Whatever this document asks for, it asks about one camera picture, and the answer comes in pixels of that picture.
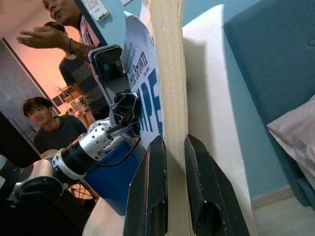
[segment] black t-shirt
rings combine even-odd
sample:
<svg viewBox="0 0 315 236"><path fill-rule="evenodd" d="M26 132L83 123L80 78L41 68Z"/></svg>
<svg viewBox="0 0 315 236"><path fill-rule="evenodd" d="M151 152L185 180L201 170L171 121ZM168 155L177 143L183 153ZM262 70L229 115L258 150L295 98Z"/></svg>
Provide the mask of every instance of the black t-shirt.
<svg viewBox="0 0 315 236"><path fill-rule="evenodd" d="M90 66L83 59L69 60L64 58L59 65L59 70L68 86L78 83L92 114L108 106L100 87L93 77Z"/></svg>
<svg viewBox="0 0 315 236"><path fill-rule="evenodd" d="M66 148L80 134L87 132L82 122L73 116L62 116L59 119L60 125L56 131L48 132L40 129L34 137L34 145L40 153L50 149Z"/></svg>

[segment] white pillow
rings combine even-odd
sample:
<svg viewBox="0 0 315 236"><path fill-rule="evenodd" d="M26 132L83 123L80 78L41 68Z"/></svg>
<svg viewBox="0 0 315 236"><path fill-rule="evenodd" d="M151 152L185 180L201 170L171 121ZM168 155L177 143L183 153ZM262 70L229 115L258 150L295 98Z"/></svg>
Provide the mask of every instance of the white pillow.
<svg viewBox="0 0 315 236"><path fill-rule="evenodd" d="M283 149L315 176L315 96L267 126Z"/></svg>

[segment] blue wall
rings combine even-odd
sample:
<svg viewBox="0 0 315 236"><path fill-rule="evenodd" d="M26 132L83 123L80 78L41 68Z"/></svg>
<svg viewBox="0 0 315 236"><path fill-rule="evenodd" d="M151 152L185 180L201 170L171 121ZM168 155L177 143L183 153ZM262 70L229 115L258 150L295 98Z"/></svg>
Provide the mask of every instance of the blue wall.
<svg viewBox="0 0 315 236"><path fill-rule="evenodd" d="M123 10L137 16L141 0L133 0L125 7L119 0L102 0L111 12L98 25L108 44L123 47L126 33ZM224 4L224 21L228 21L259 0L186 0L183 25L218 4ZM237 66L231 48L225 40L225 58L238 136L249 184L251 198L256 198L288 185L276 154L271 147L266 131L258 116L252 98Z"/></svg>
<svg viewBox="0 0 315 236"><path fill-rule="evenodd" d="M141 0L132 0L126 6L123 6L120 0L101 1L110 11L110 15L100 24L96 25L109 45L119 44L121 47L124 47L126 24L123 11L128 11L136 16L139 16L141 10Z"/></svg>

